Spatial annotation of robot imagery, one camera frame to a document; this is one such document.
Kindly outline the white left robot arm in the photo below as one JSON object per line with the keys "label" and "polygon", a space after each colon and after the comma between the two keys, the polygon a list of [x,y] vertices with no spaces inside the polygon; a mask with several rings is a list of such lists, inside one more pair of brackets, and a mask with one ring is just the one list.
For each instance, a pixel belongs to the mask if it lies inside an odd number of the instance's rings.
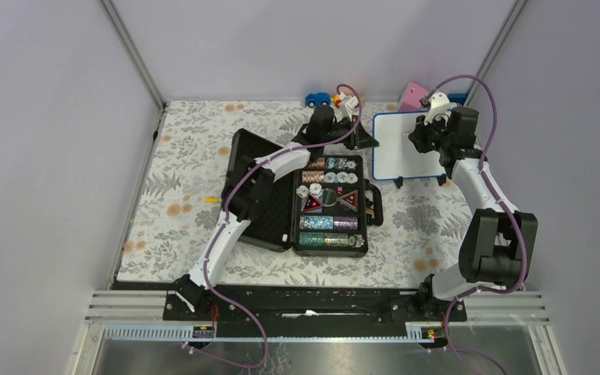
{"label": "white left robot arm", "polygon": [[329,105],[315,108],[309,123],[280,150],[255,159],[243,157],[234,164],[223,187],[220,214],[209,243],[195,265],[167,292],[181,303],[181,311],[189,319],[200,321],[210,314],[207,295],[216,294],[214,287],[223,264],[245,229],[263,214],[274,183],[315,161],[326,146],[342,143],[356,132],[363,104],[355,106],[357,120],[339,137],[334,136],[331,110]]}

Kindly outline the black poker chip case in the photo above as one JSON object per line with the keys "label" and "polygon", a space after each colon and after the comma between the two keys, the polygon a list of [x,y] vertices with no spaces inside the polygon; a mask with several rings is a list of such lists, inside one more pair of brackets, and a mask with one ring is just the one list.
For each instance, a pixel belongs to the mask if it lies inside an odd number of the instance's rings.
{"label": "black poker chip case", "polygon": [[[238,159],[255,159],[280,149],[248,130],[238,130],[232,141],[227,179]],[[323,207],[322,213],[301,212],[302,199],[308,195],[322,197],[325,188],[334,189],[338,197],[357,190],[359,211],[337,201],[334,206]],[[368,228],[383,222],[382,196],[366,178],[363,158],[323,155],[274,183],[262,215],[252,221],[237,242],[274,252],[292,249],[303,256],[359,258],[369,249]]]}

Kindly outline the orange toy car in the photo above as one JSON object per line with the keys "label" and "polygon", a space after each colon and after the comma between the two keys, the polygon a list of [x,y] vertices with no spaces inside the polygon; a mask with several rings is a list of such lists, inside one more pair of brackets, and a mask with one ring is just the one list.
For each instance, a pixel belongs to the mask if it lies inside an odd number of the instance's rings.
{"label": "orange toy car", "polygon": [[341,95],[335,95],[333,96],[331,99],[332,104],[336,107],[339,108],[342,102],[342,96]]}

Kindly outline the clear dealer button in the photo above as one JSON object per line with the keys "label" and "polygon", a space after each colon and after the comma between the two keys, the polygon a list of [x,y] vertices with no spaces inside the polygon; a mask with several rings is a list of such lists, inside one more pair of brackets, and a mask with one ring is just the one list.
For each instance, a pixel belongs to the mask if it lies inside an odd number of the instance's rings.
{"label": "clear dealer button", "polygon": [[324,207],[331,207],[337,203],[338,193],[334,189],[325,188],[322,191],[322,204]]}

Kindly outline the red triangle all-in marker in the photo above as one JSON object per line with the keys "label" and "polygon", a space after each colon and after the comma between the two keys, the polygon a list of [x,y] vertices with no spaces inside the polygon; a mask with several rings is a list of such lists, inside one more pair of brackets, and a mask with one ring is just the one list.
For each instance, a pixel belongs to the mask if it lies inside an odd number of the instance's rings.
{"label": "red triangle all-in marker", "polygon": [[322,213],[323,212],[323,198],[316,197],[315,195],[308,195],[302,199],[301,203],[302,213]]}

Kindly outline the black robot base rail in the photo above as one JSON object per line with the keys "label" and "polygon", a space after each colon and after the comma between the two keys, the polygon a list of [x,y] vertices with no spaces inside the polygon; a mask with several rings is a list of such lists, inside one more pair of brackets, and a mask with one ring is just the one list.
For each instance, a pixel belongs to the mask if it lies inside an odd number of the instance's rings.
{"label": "black robot base rail", "polygon": [[190,282],[171,287],[165,321],[205,322],[218,338],[400,338],[417,323],[463,323],[464,304],[417,289],[265,287]]}

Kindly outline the blue toy car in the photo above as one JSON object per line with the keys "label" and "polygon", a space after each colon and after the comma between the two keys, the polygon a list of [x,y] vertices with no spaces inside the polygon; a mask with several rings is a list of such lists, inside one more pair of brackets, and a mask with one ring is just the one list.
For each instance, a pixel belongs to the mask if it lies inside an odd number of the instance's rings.
{"label": "blue toy car", "polygon": [[310,93],[305,97],[305,105],[309,108],[331,105],[331,96],[326,92]]}

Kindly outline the blue block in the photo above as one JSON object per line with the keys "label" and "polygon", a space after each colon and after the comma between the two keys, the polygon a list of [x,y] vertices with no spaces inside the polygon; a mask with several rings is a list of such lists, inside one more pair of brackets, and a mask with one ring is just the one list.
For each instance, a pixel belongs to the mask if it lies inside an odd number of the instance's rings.
{"label": "blue block", "polygon": [[452,93],[452,94],[448,94],[447,97],[450,102],[454,102],[458,105],[464,105],[468,98],[468,94],[467,93]]}

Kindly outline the pink box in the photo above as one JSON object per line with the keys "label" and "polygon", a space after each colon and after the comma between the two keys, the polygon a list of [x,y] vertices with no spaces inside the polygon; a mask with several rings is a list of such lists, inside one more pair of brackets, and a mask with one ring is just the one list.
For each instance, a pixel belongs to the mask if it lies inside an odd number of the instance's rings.
{"label": "pink box", "polygon": [[400,95],[397,105],[398,112],[416,112],[420,111],[422,99],[428,94],[428,90],[422,85],[410,81],[405,86],[404,91]]}

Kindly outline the floral table cloth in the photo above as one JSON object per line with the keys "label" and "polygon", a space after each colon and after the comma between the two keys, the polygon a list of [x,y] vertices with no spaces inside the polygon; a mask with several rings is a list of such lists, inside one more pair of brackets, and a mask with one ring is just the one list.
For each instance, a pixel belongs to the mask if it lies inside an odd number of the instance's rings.
{"label": "floral table cloth", "polygon": [[[311,112],[300,101],[170,103],[114,286],[155,288],[189,271],[216,225],[220,205],[204,199],[220,197],[234,133],[246,129],[285,145]],[[471,213],[455,184],[430,178],[377,187],[384,222],[369,230],[363,257],[305,257],[238,243],[220,283],[414,288],[456,263]]]}

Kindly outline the blue framed whiteboard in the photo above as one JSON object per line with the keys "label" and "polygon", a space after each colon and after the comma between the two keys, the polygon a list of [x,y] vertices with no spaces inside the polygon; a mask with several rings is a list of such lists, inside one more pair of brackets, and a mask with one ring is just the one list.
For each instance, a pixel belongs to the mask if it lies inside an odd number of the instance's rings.
{"label": "blue framed whiteboard", "polygon": [[370,171],[374,180],[439,177],[445,169],[436,151],[419,153],[408,139],[423,112],[381,112],[372,118],[373,148]]}

